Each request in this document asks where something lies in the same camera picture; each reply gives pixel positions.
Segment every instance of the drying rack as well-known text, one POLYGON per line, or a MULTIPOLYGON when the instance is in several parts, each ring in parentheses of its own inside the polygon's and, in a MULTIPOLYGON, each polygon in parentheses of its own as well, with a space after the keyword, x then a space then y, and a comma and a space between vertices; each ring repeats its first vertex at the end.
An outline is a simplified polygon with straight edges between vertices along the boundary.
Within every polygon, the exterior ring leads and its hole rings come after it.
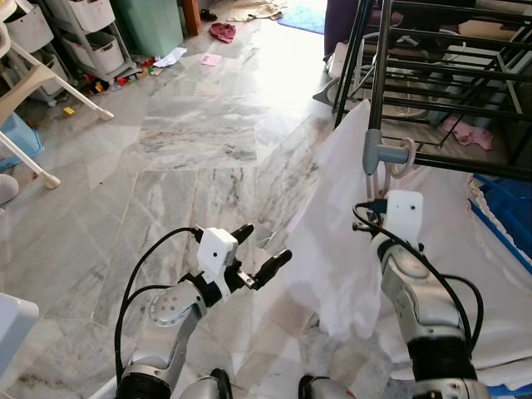
MULTIPOLYGON (((507 1, 532 4, 530 0, 507 1)), ((412 49, 411 46, 400 42, 395 43, 394 48, 412 49)), ((451 133, 446 134, 442 140, 437 142, 418 140, 414 163, 483 175, 532 180, 531 167, 523 168, 515 165, 521 151, 532 138, 532 115, 522 111, 515 92, 518 85, 532 82, 532 76, 523 74, 523 70, 531 62, 531 15, 399 0, 383 0, 381 6, 375 6, 373 0, 359 0, 357 15, 347 46, 346 61, 343 65, 342 75, 338 79, 338 90, 332 104, 333 111, 337 112, 335 126, 339 125, 343 115, 347 112, 347 99, 353 98, 360 89, 372 90, 369 130, 380 130, 382 119, 434 125, 434 121, 422 118, 383 115, 382 108, 384 105, 432 111, 433 115, 436 113, 440 116, 438 125, 451 115, 459 116, 456 124, 464 116, 485 118, 486 121, 493 119, 526 124, 528 127, 520 138, 519 144, 511 151, 506 164, 440 155, 422 150, 425 145, 441 148, 451 133), (375 7, 381 9, 382 18, 379 33, 374 35, 377 36, 377 46, 371 49, 364 46, 363 33, 372 9, 375 7), (470 20, 510 24, 517 27, 518 30, 512 40, 506 42, 479 37, 465 37, 451 34, 451 32, 427 32, 391 26, 392 12, 404 12, 412 9, 426 12, 463 13, 470 20), (445 58, 439 59, 438 62, 429 62, 426 57, 390 52, 391 39, 396 40, 399 37, 430 38, 457 45, 463 44, 459 51, 428 47, 422 47, 421 50, 430 54, 457 54, 485 59, 485 61, 481 65, 471 65, 470 62, 463 61, 448 61, 445 58), (481 52, 471 50, 476 48, 485 50, 481 52), (372 67, 366 76, 360 79, 357 76, 360 71, 355 71, 355 69, 364 60, 369 62, 372 67), (394 71, 391 68, 414 71, 416 74, 396 73, 397 69, 394 71), (349 93, 353 74, 355 74, 356 88, 353 93, 349 93), (453 78, 448 79, 443 76, 453 76, 453 78), (420 81, 420 79, 424 83, 430 84, 431 88, 390 83, 390 81, 420 81), (408 95, 408 97, 389 96, 387 93, 408 95), (428 100, 411 98, 411 96, 425 96, 428 100)), ((386 136, 385 131, 382 132, 382 137, 393 140, 401 139, 386 136)))

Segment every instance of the black shoe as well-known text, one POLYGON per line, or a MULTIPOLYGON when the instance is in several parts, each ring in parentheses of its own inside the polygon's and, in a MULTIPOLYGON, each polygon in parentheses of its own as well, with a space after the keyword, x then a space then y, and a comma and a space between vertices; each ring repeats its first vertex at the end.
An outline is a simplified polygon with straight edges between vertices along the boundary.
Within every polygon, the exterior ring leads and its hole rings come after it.
POLYGON ((215 14, 213 14, 211 11, 209 11, 206 8, 203 8, 201 12, 199 13, 199 17, 202 21, 206 22, 214 22, 218 19, 215 14))

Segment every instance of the white cloth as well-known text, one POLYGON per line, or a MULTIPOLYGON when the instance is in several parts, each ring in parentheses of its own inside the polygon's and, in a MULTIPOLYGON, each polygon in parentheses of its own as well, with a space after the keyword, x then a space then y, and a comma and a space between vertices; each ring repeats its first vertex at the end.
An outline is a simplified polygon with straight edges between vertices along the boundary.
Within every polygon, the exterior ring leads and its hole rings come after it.
MULTIPOLYGON (((323 145, 318 186, 294 219, 287 241, 293 251, 286 274, 293 296, 317 312, 320 326, 334 337, 348 337, 351 328, 362 337, 370 335, 381 303, 375 250, 368 234, 351 231, 352 207, 366 200, 362 146, 368 116, 364 101, 323 145)), ((482 293, 485 321, 473 353, 481 381, 489 386, 525 385, 532 382, 532 293, 527 289, 532 276, 468 209, 467 178, 461 172, 419 168, 393 181, 392 188, 423 194, 420 240, 427 258, 442 273, 468 278, 482 293), (485 248, 479 246, 479 236, 485 248), (509 271, 522 284, 512 283, 509 271)), ((451 285, 473 328, 475 297, 464 284, 451 285)), ((387 299, 382 305, 376 328, 382 349, 394 362, 407 361, 392 306, 387 299)), ((412 378, 411 371, 402 377, 412 378)))

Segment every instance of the white chair leg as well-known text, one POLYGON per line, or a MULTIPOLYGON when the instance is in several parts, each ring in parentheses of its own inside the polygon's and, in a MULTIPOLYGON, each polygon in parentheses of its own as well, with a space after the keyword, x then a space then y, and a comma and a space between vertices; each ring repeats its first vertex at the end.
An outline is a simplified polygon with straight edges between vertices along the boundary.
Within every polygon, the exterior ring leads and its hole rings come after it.
MULTIPOLYGON (((34 56, 32 56, 29 52, 24 50, 22 47, 18 46, 15 42, 11 42, 11 48, 17 52, 22 58, 25 58, 28 62, 30 62, 32 65, 41 65, 39 60, 37 60, 34 56)), ((72 87, 68 82, 62 80, 57 74, 55 74, 55 79, 57 83, 59 83, 66 91, 71 93, 75 98, 77 98, 79 101, 81 101, 83 104, 91 108, 93 111, 95 111, 100 119, 103 121, 110 121, 115 116, 110 113, 108 110, 104 110, 103 108, 100 108, 97 106, 94 102, 83 96, 78 90, 76 90, 74 87, 72 87)))
POLYGON ((0 143, 4 144, 13 154, 21 159, 31 170, 33 170, 39 177, 44 180, 44 185, 47 189, 55 189, 59 186, 61 181, 54 175, 50 175, 48 172, 42 169, 41 166, 37 165, 34 160, 26 155, 24 151, 18 148, 15 143, 9 140, 9 137, 4 135, 0 131, 0 143))

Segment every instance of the red cloth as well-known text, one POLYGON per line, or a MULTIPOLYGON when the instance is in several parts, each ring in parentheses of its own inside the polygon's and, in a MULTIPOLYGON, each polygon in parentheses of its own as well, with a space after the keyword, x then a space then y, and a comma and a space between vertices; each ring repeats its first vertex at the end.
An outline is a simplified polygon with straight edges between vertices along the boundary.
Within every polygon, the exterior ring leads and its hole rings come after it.
POLYGON ((236 27, 228 23, 213 23, 209 29, 210 35, 222 42, 231 43, 236 35, 236 27))

